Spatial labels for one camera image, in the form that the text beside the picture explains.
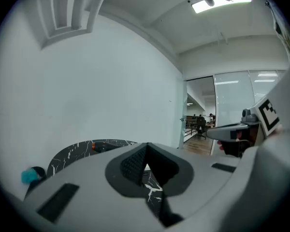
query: black mesh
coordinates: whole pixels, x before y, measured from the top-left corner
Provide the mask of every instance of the black mesh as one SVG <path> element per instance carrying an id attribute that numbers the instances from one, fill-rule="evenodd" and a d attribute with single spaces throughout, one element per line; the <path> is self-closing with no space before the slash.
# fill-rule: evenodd
<path id="1" fill-rule="evenodd" d="M 151 146 L 147 146 L 146 152 L 147 163 L 151 171 L 154 173 L 159 184 L 164 186 L 169 179 L 178 173 L 178 165 Z"/>
<path id="2" fill-rule="evenodd" d="M 122 175 L 139 186 L 142 183 L 143 171 L 146 166 L 145 157 L 146 148 L 142 148 L 120 164 Z"/>

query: white wall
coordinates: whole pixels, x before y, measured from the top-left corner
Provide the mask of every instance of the white wall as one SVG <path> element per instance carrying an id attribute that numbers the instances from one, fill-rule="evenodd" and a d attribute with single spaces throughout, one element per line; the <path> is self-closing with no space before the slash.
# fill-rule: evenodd
<path id="1" fill-rule="evenodd" d="M 197 80 L 187 82 L 187 93 L 205 110 L 204 97 L 202 96 L 202 90 Z"/>
<path id="2" fill-rule="evenodd" d="M 204 110 L 200 106 L 190 105 L 190 106 L 187 106 L 186 115 L 187 116 L 193 116 L 195 114 L 196 116 L 199 116 L 200 114 L 203 114 L 203 111 Z"/>
<path id="3" fill-rule="evenodd" d="M 41 50 L 19 6 L 0 32 L 0 181 L 22 199 L 21 172 L 63 148 L 115 138 L 178 147 L 182 74 L 150 43 L 98 16 L 92 34 Z"/>
<path id="4" fill-rule="evenodd" d="M 206 116 L 204 116 L 205 120 L 209 122 L 211 120 L 210 114 L 216 115 L 216 103 L 215 102 L 205 102 L 205 112 Z"/>
<path id="5" fill-rule="evenodd" d="M 285 70 L 286 50 L 277 36 L 249 36 L 208 44 L 180 55 L 184 79 L 243 70 Z"/>

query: ceiling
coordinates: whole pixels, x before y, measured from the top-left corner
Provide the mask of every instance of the ceiling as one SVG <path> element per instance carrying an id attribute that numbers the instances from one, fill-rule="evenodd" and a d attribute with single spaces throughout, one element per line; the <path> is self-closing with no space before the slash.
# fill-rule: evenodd
<path id="1" fill-rule="evenodd" d="M 194 101 L 190 95 L 188 95 L 187 103 L 192 103 L 192 105 L 187 105 L 187 109 L 189 107 L 189 109 L 199 110 L 200 112 L 204 111 L 204 109 L 196 101 Z"/>
<path id="2" fill-rule="evenodd" d="M 214 8 L 196 14 L 192 4 L 201 0 L 104 0 L 100 14 L 128 26 L 166 57 L 214 41 L 274 35 L 273 18 L 265 0 Z"/>
<path id="3" fill-rule="evenodd" d="M 191 80 L 192 87 L 198 88 L 201 90 L 202 97 L 206 103 L 215 103 L 215 86 L 213 77 L 205 77 Z"/>

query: ceiling light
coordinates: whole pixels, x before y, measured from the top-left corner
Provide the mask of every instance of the ceiling light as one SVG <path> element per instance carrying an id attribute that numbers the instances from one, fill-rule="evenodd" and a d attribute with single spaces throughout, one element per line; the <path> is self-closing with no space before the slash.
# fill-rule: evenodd
<path id="1" fill-rule="evenodd" d="M 197 2 L 192 5 L 192 8 L 194 9 L 195 13 L 201 13 L 205 10 L 213 9 L 219 6 L 227 5 L 227 4 L 233 4 L 233 3 L 240 3 L 240 2 L 251 2 L 251 0 L 232 0 L 232 1 L 226 1 L 226 0 L 214 0 L 215 5 L 209 6 L 204 0 L 201 2 Z"/>
<path id="2" fill-rule="evenodd" d="M 260 73 L 258 76 L 278 76 L 276 73 Z"/>
<path id="3" fill-rule="evenodd" d="M 238 81 L 220 82 L 216 84 L 218 85 L 218 84 L 229 84 L 229 83 L 238 83 Z"/>
<path id="4" fill-rule="evenodd" d="M 274 82 L 275 79 L 267 79 L 267 80 L 255 80 L 255 83 L 270 83 Z"/>

